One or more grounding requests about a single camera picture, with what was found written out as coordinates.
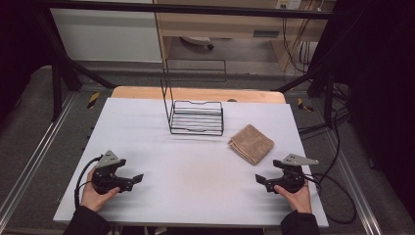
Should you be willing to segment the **white power strip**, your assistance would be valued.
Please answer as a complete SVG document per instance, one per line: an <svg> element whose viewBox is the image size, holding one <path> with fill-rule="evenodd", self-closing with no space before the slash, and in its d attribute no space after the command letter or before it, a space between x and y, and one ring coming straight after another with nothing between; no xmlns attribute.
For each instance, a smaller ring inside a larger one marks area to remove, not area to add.
<svg viewBox="0 0 415 235"><path fill-rule="evenodd" d="M298 10L300 4L301 0L277 0L275 8L282 10Z"/></svg>

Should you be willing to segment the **black metal frame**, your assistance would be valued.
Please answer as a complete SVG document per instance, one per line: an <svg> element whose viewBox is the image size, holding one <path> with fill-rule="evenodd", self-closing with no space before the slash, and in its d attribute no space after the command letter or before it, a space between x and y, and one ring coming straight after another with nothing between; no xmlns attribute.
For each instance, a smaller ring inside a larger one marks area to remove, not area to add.
<svg viewBox="0 0 415 235"><path fill-rule="evenodd" d="M77 0L34 0L31 3L31 12L36 18L38 25L47 37L51 47L52 56L56 58L53 68L54 84L54 118L56 118L61 108L61 98L59 87L59 73L63 75L64 81L70 90L79 90L81 83L75 71L86 75L106 88L114 89L116 85L106 81L104 78L88 70L84 66L75 62L65 51L60 35L54 31L50 23L46 20L45 12L53 9L71 10L92 10L92 11L115 11L115 12L139 12L139 13L169 13L169 14L188 14L188 15L219 15L219 16L238 16L238 17L263 17L280 19L313 19L313 20L337 20L347 17L342 12L312 12L299 10L265 10L259 8L241 7L216 7L198 5L177 5L177 4L151 4L151 3L127 3L109 1L77 1Z"/></svg>

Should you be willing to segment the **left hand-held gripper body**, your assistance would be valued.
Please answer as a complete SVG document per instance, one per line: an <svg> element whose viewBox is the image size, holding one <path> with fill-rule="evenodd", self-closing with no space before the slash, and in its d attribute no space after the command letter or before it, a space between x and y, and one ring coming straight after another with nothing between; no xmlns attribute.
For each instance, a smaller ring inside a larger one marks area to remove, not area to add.
<svg viewBox="0 0 415 235"><path fill-rule="evenodd" d="M101 156L95 165L92 178L97 193L104 195L116 187L119 188L119 192L127 189L127 181L115 175L116 170L125 163L125 159L119 159L111 150Z"/></svg>

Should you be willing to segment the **wooden table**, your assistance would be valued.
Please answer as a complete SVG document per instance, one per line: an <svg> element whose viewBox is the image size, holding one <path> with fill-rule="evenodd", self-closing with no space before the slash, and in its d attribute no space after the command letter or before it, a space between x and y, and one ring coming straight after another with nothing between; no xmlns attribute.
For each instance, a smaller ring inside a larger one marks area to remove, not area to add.
<svg viewBox="0 0 415 235"><path fill-rule="evenodd" d="M220 101L236 100L244 103L285 104L280 92L244 89L173 88L172 95L177 100ZM119 86L114 89L112 98L162 99L159 87Z"/></svg>

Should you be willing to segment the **white table cover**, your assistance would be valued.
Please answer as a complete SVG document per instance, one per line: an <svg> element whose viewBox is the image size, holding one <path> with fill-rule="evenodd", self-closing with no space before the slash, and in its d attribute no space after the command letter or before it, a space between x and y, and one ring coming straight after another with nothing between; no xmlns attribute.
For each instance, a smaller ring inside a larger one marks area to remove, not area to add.
<svg viewBox="0 0 415 235"><path fill-rule="evenodd" d="M274 227L290 212L285 199L255 178L277 178L274 161L304 153L292 109L287 104L227 102L220 136L169 131L164 103L153 99L110 98L79 161L113 151L126 161L121 177L142 175L141 183L111 199L100 214L129 225ZM230 138L251 124L274 147L252 165L229 148Z"/></svg>

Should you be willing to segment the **person's left hand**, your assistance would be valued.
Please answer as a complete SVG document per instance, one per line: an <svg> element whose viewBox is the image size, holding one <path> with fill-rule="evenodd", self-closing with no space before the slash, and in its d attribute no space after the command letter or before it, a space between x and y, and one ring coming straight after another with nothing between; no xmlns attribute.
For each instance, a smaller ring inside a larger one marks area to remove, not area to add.
<svg viewBox="0 0 415 235"><path fill-rule="evenodd" d="M99 194L96 192L94 185L92 183L92 178L94 175L94 168L92 168L87 174L87 180L82 192L82 198L80 204L87 209L98 212L104 204L112 199L120 190L119 187L111 189L106 194Z"/></svg>

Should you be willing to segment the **person's right hand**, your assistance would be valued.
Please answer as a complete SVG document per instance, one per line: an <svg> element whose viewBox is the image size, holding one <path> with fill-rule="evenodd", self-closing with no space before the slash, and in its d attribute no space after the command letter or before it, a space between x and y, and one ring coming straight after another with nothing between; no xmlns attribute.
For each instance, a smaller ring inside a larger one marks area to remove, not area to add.
<svg viewBox="0 0 415 235"><path fill-rule="evenodd" d="M308 182L305 182L296 193L290 193L279 185L275 185L274 189L288 201L293 211L312 213Z"/></svg>

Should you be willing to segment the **white cabinet panel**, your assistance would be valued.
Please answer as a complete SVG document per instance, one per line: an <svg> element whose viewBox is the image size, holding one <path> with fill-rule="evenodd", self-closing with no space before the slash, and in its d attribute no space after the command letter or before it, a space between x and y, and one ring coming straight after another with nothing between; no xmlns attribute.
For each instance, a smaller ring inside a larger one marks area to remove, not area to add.
<svg viewBox="0 0 415 235"><path fill-rule="evenodd" d="M73 60L161 62L154 13L67 9L51 13Z"/></svg>

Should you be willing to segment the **aluminium floor rail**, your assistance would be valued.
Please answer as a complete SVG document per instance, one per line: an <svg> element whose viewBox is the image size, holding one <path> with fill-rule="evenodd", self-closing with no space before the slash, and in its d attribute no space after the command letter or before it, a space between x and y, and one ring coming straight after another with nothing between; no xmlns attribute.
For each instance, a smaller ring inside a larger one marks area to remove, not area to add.
<svg viewBox="0 0 415 235"><path fill-rule="evenodd" d="M33 175L41 165L45 155L47 154L51 144L53 143L57 133L59 132L63 122L65 121L74 99L77 97L77 92L70 92L62 105L62 112L58 115L55 121L52 121L45 134L42 136L36 149L31 154L29 160L26 162L22 173L14 184L10 193L0 206L0 233L5 230L10 218L12 217L16 207L18 206L23 194L28 187Z"/></svg>
<svg viewBox="0 0 415 235"><path fill-rule="evenodd" d="M359 219L367 235L383 235L379 222L374 215L366 196L354 175L350 164L346 160L341 147L341 137L339 130L333 126L332 130L326 133L327 140L330 143L331 150L334 153L335 163L339 168L340 174L349 192Z"/></svg>

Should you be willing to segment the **folded brown towel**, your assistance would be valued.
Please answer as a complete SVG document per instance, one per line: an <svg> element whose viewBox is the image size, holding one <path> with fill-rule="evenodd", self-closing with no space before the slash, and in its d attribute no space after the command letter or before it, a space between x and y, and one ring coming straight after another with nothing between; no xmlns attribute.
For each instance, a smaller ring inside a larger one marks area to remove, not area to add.
<svg viewBox="0 0 415 235"><path fill-rule="evenodd" d="M257 165L273 149L274 142L248 124L231 137L228 145L248 163Z"/></svg>

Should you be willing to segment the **light wooden desk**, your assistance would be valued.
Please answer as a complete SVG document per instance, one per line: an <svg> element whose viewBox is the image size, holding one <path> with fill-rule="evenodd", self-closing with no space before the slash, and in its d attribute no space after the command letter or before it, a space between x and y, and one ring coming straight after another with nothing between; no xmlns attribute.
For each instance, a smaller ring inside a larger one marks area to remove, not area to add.
<svg viewBox="0 0 415 235"><path fill-rule="evenodd" d="M276 9L277 0L153 0L156 4L208 5L218 7ZM299 11L331 12L337 0L301 0ZM320 40L325 20L271 19L219 15L156 14L161 57L169 58L174 37L259 38L272 45L280 69L286 71L300 53L302 42Z"/></svg>

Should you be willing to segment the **yellow black floor tape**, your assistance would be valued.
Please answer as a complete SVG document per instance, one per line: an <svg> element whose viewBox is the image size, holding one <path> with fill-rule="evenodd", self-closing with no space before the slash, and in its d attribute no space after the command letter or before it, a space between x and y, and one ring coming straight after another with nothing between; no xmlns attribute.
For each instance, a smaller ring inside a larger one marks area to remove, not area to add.
<svg viewBox="0 0 415 235"><path fill-rule="evenodd" d="M100 92L95 92L95 93L92 94L92 96L91 96L91 98L88 102L87 109L93 109L93 107L94 107L96 101L98 100L99 96L100 96Z"/></svg>
<svg viewBox="0 0 415 235"><path fill-rule="evenodd" d="M298 108L308 112L314 112L314 109L312 107L308 107L304 104L302 98L298 98Z"/></svg>

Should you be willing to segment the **office chair base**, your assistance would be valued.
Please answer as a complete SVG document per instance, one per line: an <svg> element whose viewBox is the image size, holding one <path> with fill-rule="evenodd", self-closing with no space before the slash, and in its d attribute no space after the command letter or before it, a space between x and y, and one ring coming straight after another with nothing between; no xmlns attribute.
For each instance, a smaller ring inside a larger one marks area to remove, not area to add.
<svg viewBox="0 0 415 235"><path fill-rule="evenodd" d="M199 46L206 46L209 50L212 50L214 48L209 37L182 36L181 39L191 44L195 44Z"/></svg>

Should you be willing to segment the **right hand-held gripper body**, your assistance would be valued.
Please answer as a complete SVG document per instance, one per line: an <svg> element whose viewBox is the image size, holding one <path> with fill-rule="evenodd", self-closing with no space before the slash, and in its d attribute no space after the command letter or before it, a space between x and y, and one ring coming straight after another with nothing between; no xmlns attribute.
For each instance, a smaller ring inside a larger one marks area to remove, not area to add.
<svg viewBox="0 0 415 235"><path fill-rule="evenodd" d="M318 165L319 162L296 154L289 154L283 160L274 160L273 165L283 171L283 176L276 179L275 185L290 193L296 193L304 185L304 165Z"/></svg>

